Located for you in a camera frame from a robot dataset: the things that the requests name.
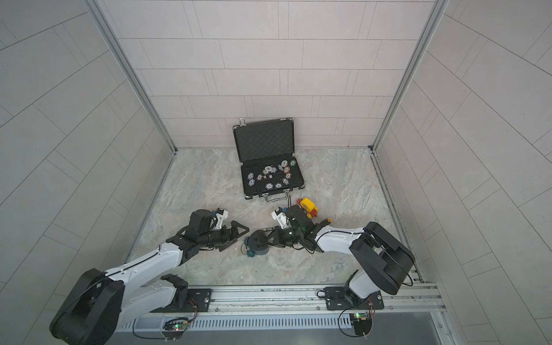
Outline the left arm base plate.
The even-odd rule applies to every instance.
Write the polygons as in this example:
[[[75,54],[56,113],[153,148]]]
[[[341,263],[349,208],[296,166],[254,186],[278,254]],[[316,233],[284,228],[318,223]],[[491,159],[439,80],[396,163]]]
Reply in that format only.
[[[206,313],[209,310],[213,290],[208,288],[177,291],[172,302],[162,308],[163,313]]]

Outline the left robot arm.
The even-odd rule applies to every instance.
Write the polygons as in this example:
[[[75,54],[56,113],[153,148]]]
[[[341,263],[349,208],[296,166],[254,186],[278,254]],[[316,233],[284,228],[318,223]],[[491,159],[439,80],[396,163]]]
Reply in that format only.
[[[152,311],[199,311],[188,282],[171,273],[200,251],[224,251],[249,232],[226,210],[200,209],[187,226],[142,257],[108,270],[83,273],[50,323],[50,333],[67,344],[105,344],[128,322]]]

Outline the teal alarm clock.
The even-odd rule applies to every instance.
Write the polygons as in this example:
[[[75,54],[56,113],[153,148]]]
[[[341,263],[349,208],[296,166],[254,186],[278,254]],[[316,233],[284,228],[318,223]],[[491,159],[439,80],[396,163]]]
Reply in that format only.
[[[244,240],[247,257],[266,255],[269,251],[267,235],[264,230],[257,230]]]

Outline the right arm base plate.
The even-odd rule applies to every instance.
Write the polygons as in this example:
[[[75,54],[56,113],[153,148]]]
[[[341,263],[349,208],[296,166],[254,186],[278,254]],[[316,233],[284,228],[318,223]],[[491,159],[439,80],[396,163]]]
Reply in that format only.
[[[366,298],[360,298],[353,294],[352,290],[345,286],[325,287],[319,290],[316,296],[326,303],[328,311],[342,311],[346,308],[352,310],[383,310],[381,292],[376,291]]]

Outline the black yellow screwdriver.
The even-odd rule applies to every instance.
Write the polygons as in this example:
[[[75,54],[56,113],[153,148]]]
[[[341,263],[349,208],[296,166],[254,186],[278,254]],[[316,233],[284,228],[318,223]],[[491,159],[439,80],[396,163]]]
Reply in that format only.
[[[328,226],[328,225],[331,224],[331,223],[332,223],[332,220],[331,220],[330,218],[328,218],[328,219],[325,219],[325,220],[321,221],[321,222],[319,223],[319,226],[325,227],[325,226]]]

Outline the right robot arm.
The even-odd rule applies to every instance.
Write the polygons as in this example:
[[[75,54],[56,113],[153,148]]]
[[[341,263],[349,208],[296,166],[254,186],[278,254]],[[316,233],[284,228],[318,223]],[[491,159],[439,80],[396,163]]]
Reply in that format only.
[[[325,219],[313,222],[318,209],[308,210],[301,205],[278,208],[271,213],[278,225],[269,230],[255,231],[247,240],[249,256],[267,254],[270,247],[290,247],[311,253],[336,252],[351,255],[358,261],[361,271],[346,283],[347,292],[359,300],[382,291],[398,294],[409,280],[415,256],[402,242],[377,222],[369,222],[363,228],[339,229]]]

